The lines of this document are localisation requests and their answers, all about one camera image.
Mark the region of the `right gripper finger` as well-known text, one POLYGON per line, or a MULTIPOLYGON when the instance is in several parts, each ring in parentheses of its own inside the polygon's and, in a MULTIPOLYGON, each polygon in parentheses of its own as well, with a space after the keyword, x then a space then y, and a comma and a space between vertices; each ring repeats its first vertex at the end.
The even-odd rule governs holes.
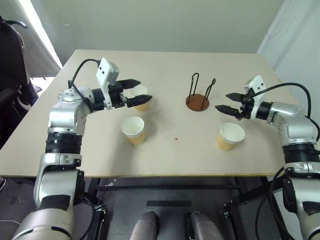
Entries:
POLYGON ((243 103, 244 101, 247 100, 246 94, 241 94, 241 93, 236 93, 236 92, 228 93, 225 96, 234 102, 243 103))
POLYGON ((227 105, 215 105, 215 108, 223 113, 223 114, 226 114, 226 115, 229 115, 229 116, 233 116, 235 118, 241 118, 241 113, 238 109, 236 108, 232 108, 230 106, 227 106, 227 105))

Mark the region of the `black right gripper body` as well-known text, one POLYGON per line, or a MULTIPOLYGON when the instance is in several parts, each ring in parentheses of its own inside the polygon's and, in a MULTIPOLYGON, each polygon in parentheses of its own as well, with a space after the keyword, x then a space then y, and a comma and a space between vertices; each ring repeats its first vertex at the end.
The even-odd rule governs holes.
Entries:
POLYGON ((253 99, 254 91, 250 89, 246 94, 240 94, 240 113, 238 120, 242 119, 250 119, 251 113, 255 104, 255 100, 253 99))

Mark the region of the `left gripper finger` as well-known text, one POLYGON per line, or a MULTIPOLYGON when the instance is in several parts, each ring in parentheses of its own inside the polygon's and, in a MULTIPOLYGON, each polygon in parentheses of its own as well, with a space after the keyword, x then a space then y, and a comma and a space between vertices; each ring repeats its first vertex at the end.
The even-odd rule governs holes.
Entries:
POLYGON ((128 108, 140 106, 140 105, 146 104, 152 98, 153 98, 153 96, 152 95, 148 95, 148 94, 141 94, 141 95, 137 95, 137 96, 132 97, 132 98, 127 98, 126 99, 126 106, 128 108))
POLYGON ((119 83, 123 89, 132 89, 132 88, 141 84, 140 81, 138 81, 136 79, 132 79, 132 78, 118 80, 117 83, 119 83))

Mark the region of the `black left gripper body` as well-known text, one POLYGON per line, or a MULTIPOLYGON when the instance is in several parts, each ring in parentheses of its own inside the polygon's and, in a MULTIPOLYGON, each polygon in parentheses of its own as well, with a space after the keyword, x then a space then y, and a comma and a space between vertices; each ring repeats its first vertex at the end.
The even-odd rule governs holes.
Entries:
POLYGON ((108 94, 113 108, 121 108, 126 104, 126 97, 123 96, 123 91, 127 89, 125 82, 116 82, 115 85, 108 86, 108 94))

